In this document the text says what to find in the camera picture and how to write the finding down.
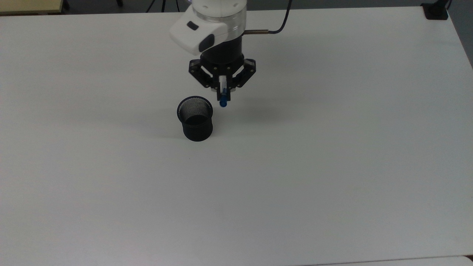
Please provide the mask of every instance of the floor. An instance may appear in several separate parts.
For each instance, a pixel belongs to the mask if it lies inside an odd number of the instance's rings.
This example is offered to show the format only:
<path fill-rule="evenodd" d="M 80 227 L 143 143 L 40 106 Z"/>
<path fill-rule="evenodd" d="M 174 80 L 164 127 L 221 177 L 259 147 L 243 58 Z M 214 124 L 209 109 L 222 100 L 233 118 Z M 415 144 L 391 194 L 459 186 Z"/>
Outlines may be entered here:
<path fill-rule="evenodd" d="M 419 6 L 435 0 L 294 0 L 293 9 L 361 8 Z M 68 0 L 70 9 L 64 14 L 143 13 L 152 0 L 123 0 L 123 7 L 116 0 Z M 286 9 L 288 0 L 248 0 L 248 10 Z M 161 12 L 163 0 L 155 0 L 150 12 Z M 180 11 L 188 0 L 177 0 Z M 176 0 L 167 0 L 165 12 L 177 12 Z M 466 54 L 473 65 L 473 0 L 453 0 L 449 14 L 460 36 Z"/>

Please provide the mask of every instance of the cable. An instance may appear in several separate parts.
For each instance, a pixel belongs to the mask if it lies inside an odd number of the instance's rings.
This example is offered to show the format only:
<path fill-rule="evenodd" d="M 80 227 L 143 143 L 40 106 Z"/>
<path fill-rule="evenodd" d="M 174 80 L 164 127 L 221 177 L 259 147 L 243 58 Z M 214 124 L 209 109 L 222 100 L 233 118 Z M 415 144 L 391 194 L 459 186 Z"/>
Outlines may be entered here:
<path fill-rule="evenodd" d="M 146 10 L 146 13 L 148 13 L 148 12 L 149 12 L 149 10 L 151 9 L 151 7 L 152 7 L 152 6 L 153 6 L 153 4 L 154 4 L 154 1 L 156 1 L 156 0 L 153 0 L 153 1 L 151 2 L 151 4 L 150 4 L 150 5 L 149 5 L 149 7 L 148 7 L 148 10 Z"/>
<path fill-rule="evenodd" d="M 268 31 L 269 34 L 277 34 L 277 33 L 281 32 L 282 29 L 284 29 L 284 26 L 286 25 L 286 21 L 288 21 L 289 10 L 291 10 L 291 4 L 292 4 L 292 0 L 289 0 L 288 9 L 286 10 L 286 16 L 284 17 L 284 21 L 282 22 L 281 27 L 280 27 L 278 30 L 274 30 L 274 31 L 270 30 L 270 31 Z"/>
<path fill-rule="evenodd" d="M 267 29 L 248 29 L 243 32 L 244 35 L 252 35 L 252 34 L 276 34 L 284 29 L 286 22 L 288 21 L 289 17 L 289 10 L 291 10 L 292 0 L 289 0 L 288 9 L 286 10 L 286 16 L 284 17 L 284 21 L 282 22 L 281 27 L 278 30 L 267 30 Z"/>

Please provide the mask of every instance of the black mesh cup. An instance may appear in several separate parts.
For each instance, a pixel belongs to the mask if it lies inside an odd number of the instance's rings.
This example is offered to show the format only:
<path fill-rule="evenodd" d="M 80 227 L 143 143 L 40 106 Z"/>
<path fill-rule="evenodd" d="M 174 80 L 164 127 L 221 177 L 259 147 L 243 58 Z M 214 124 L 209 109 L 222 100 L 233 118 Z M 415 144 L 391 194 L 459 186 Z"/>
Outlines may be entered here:
<path fill-rule="evenodd" d="M 184 135 L 194 142 L 206 140 L 212 134 L 212 114 L 212 105 L 200 96 L 187 97 L 177 106 Z"/>

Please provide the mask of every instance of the blue marker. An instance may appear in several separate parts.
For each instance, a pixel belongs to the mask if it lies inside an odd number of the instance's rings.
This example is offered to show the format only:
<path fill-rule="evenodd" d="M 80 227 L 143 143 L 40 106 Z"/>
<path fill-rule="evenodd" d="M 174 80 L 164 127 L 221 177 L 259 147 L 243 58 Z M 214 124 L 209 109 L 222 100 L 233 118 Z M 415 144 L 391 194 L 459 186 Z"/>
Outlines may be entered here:
<path fill-rule="evenodd" d="M 221 107 L 225 107 L 227 106 L 227 89 L 223 89 L 223 93 L 222 95 L 220 96 L 220 106 Z"/>

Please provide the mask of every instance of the white table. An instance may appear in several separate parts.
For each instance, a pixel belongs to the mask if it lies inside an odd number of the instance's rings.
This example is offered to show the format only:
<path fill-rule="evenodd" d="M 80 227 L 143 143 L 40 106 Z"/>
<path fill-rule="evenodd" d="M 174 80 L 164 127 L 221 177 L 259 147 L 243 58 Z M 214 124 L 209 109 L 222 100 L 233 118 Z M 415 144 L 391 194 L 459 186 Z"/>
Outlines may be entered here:
<path fill-rule="evenodd" d="M 466 257 L 439 257 L 424 259 L 406 259 L 375 261 L 363 263 L 349 263 L 345 266 L 473 266 L 473 262 Z"/>
<path fill-rule="evenodd" d="M 0 18 L 2 265 L 473 253 L 473 71 L 450 20 L 293 10 L 244 37 L 257 73 L 222 109 L 168 37 L 178 16 Z M 190 95 L 214 104 L 204 142 L 175 114 Z"/>

